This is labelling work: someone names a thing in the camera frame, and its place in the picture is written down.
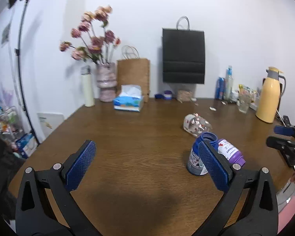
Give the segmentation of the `purple pill bottle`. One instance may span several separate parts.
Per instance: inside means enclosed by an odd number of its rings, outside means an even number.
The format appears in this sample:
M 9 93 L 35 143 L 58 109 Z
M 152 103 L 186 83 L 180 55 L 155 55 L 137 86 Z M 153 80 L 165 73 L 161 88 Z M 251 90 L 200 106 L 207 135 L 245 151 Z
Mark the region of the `purple pill bottle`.
M 219 139 L 217 151 L 225 156 L 230 164 L 239 164 L 242 167 L 246 163 L 241 151 L 226 139 Z

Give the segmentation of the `blue pill bottle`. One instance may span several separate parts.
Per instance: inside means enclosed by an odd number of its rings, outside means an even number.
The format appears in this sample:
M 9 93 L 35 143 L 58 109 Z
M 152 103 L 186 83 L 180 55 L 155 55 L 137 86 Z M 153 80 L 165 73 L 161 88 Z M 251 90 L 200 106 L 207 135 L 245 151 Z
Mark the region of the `blue pill bottle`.
M 207 169 L 204 166 L 204 163 L 201 161 L 199 157 L 198 146 L 200 142 L 204 140 L 209 141 L 209 143 L 213 146 L 215 150 L 218 150 L 218 137 L 211 132 L 203 132 L 200 134 L 198 138 L 196 138 L 195 142 L 191 147 L 191 152 L 189 156 L 189 160 L 187 162 L 187 170 L 195 176 L 206 175 Z

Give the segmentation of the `yellow thermos jug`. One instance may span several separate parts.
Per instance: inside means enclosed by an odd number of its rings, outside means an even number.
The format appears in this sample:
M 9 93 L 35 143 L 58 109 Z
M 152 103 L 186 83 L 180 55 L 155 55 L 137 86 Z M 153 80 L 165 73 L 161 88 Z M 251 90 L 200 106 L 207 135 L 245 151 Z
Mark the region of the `yellow thermos jug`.
M 272 124 L 276 116 L 281 93 L 280 82 L 283 83 L 286 78 L 282 75 L 283 72 L 275 67 L 269 67 L 266 72 L 267 78 L 265 78 L 262 85 L 256 117 L 265 123 Z

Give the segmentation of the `clear drinking glass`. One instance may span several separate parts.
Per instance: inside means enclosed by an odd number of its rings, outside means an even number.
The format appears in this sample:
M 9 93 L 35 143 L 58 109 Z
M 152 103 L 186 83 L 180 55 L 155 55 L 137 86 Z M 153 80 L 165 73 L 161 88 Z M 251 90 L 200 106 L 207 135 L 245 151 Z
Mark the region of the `clear drinking glass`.
M 248 109 L 249 109 L 249 106 L 250 106 L 251 101 L 252 101 L 252 97 L 251 97 L 251 95 L 250 95 L 249 92 L 240 93 L 239 94 L 238 110 L 241 113 L 246 114 L 247 111 L 248 111 Z

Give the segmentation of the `snack packets pile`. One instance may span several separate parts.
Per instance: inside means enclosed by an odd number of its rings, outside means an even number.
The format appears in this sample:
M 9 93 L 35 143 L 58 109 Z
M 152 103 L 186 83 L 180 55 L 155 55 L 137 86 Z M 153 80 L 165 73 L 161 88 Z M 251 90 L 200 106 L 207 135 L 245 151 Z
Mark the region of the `snack packets pile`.
M 251 89 L 250 87 L 243 85 L 243 84 L 239 84 L 238 86 L 238 91 L 239 94 L 243 93 L 243 92 L 249 92 L 251 97 L 252 97 L 252 101 L 250 103 L 249 108 L 253 109 L 253 110 L 257 110 L 258 108 L 258 102 L 259 102 L 259 93 L 253 89 Z

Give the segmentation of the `glass bottle blue cap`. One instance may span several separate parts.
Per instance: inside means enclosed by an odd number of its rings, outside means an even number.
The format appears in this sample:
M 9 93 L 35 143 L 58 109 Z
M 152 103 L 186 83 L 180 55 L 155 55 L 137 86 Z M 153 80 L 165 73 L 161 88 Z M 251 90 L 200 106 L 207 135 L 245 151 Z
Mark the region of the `glass bottle blue cap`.
M 225 90 L 224 90 L 224 99 L 229 100 L 233 87 L 233 73 L 232 66 L 228 66 L 226 78 L 225 78 Z

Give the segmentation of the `blue drink can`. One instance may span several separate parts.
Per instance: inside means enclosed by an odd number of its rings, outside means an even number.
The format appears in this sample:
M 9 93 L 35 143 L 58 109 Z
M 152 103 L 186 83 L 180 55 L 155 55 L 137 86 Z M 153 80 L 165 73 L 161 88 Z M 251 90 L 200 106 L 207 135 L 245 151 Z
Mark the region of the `blue drink can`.
M 216 82 L 215 99 L 217 100 L 224 99 L 224 89 L 225 89 L 225 78 L 219 77 Z

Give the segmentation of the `clear plastic jar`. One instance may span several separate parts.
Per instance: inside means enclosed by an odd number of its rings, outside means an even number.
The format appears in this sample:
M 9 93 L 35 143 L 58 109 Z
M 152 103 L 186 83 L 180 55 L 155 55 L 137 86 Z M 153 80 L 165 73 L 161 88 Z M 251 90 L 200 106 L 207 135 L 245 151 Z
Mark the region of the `clear plastic jar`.
M 204 132 L 211 132 L 212 126 L 197 113 L 192 113 L 185 116 L 183 129 L 194 137 L 199 137 Z

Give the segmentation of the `white floor board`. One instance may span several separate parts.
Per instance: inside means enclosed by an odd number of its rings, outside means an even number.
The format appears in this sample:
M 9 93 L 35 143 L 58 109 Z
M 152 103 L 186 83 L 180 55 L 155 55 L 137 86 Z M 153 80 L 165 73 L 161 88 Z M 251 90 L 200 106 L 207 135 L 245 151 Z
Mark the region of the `white floor board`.
M 49 135 L 65 120 L 62 113 L 39 112 L 37 115 L 45 138 L 49 137 Z

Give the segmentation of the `clear container of nuts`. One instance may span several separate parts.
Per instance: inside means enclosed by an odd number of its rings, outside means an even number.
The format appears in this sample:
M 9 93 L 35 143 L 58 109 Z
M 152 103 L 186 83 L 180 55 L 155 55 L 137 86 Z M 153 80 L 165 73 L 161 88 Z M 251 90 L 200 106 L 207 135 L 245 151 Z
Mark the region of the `clear container of nuts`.
M 193 98 L 192 90 L 186 85 L 179 85 L 177 87 L 176 99 L 180 102 L 190 102 Z

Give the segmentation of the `small purple white jar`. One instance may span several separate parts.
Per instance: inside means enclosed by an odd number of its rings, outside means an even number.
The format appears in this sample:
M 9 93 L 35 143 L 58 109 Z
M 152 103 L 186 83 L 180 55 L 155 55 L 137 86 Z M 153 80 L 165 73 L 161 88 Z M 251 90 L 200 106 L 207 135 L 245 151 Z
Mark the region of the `small purple white jar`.
M 163 93 L 163 98 L 165 100 L 171 100 L 172 99 L 172 91 L 165 90 L 164 93 Z

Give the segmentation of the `blue lid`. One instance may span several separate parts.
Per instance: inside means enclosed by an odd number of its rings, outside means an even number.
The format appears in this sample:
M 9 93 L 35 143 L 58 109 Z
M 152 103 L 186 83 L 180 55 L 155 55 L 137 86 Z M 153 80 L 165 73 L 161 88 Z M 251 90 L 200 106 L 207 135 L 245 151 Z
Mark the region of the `blue lid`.
M 154 95 L 154 98 L 155 98 L 155 99 L 164 99 L 164 97 L 163 97 L 162 94 L 155 94 L 155 95 Z

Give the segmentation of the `black paper bag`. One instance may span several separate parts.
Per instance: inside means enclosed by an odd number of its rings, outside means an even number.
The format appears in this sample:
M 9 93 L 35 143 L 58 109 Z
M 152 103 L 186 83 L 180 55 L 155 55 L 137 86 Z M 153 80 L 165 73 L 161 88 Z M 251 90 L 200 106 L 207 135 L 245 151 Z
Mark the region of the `black paper bag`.
M 176 28 L 162 30 L 162 79 L 166 83 L 205 83 L 205 32 L 191 30 L 182 16 Z

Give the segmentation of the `white thermos bottle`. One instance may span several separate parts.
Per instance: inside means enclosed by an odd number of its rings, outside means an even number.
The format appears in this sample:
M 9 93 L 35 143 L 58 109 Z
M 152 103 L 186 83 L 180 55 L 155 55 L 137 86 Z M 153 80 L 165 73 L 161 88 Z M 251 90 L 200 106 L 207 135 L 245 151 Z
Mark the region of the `white thermos bottle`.
M 90 66 L 86 65 L 81 69 L 81 82 L 84 94 L 85 106 L 92 107 L 95 105 L 92 76 Z

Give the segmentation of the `blue tissue box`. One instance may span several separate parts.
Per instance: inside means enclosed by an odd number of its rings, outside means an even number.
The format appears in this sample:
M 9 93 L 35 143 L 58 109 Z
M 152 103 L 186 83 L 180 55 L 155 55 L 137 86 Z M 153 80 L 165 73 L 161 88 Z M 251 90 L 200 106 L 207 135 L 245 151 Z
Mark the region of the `blue tissue box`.
M 115 110 L 140 112 L 144 96 L 138 85 L 122 85 L 120 94 L 113 100 Z

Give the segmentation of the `brown paper bag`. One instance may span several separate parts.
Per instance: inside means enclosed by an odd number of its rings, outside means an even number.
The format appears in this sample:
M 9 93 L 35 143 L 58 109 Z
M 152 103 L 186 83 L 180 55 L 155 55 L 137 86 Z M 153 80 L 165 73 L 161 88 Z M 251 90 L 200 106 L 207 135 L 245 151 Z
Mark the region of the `brown paper bag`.
M 121 48 L 123 59 L 117 61 L 117 93 L 122 85 L 138 85 L 141 87 L 144 102 L 150 96 L 150 60 L 141 58 L 138 50 L 129 45 Z

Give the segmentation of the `pink ceramic vase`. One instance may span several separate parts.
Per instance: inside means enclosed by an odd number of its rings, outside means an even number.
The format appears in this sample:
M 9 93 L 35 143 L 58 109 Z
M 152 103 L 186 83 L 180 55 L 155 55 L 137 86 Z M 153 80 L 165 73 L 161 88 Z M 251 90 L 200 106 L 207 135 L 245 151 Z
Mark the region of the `pink ceramic vase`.
M 100 89 L 100 101 L 112 102 L 117 91 L 117 70 L 115 63 L 99 63 L 96 66 L 97 87 Z

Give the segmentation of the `dried pink flowers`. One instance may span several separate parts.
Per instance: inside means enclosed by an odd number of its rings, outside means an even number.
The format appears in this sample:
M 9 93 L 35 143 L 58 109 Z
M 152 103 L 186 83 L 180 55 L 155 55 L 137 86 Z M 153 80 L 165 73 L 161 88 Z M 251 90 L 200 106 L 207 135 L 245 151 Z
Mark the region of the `dried pink flowers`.
M 82 45 L 74 46 L 69 41 L 62 41 L 59 50 L 65 52 L 71 49 L 71 58 L 76 61 L 111 63 L 114 51 L 121 44 L 121 39 L 108 29 L 111 13 L 110 5 L 84 12 L 78 26 L 70 31 L 71 38 L 81 40 Z

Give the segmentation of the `studio light on stand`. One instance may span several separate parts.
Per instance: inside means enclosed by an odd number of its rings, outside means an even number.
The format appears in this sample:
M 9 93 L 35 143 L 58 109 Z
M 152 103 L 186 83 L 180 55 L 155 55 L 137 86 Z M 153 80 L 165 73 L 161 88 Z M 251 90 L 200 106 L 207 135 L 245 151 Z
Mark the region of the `studio light on stand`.
M 11 9 L 17 1 L 22 1 L 22 0 L 8 0 L 8 9 Z M 36 140 L 37 145 L 40 145 L 40 141 L 37 137 L 36 131 L 32 125 L 31 118 L 28 113 L 28 108 L 26 105 L 26 100 L 24 96 L 24 91 L 23 91 L 23 82 L 22 82 L 22 68 L 21 68 L 21 55 L 22 55 L 22 50 L 21 50 L 21 44 L 22 44 L 22 31 L 23 31 L 23 25 L 24 25 L 24 20 L 25 20 L 25 14 L 26 10 L 28 8 L 28 3 L 29 0 L 25 0 L 24 7 L 22 10 L 22 15 L 21 15 L 21 20 L 19 23 L 19 30 L 18 30 L 18 38 L 17 38 L 17 48 L 15 49 L 15 55 L 16 55 L 16 60 L 17 60 L 17 76 L 18 76 L 18 82 L 19 82 L 19 91 L 21 93 L 21 106 L 24 111 L 24 114 L 28 120 L 29 126 L 30 126 L 30 133 L 33 135 L 34 139 Z

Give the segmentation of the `wall picture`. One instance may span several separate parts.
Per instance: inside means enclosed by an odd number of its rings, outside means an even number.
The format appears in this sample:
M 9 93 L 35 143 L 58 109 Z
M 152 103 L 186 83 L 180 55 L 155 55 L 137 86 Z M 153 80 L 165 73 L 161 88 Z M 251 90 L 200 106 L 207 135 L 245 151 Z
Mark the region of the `wall picture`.
M 2 38 L 1 38 L 1 45 L 5 45 L 7 42 L 9 42 L 10 27 L 11 27 L 11 23 L 8 23 L 3 30 Z

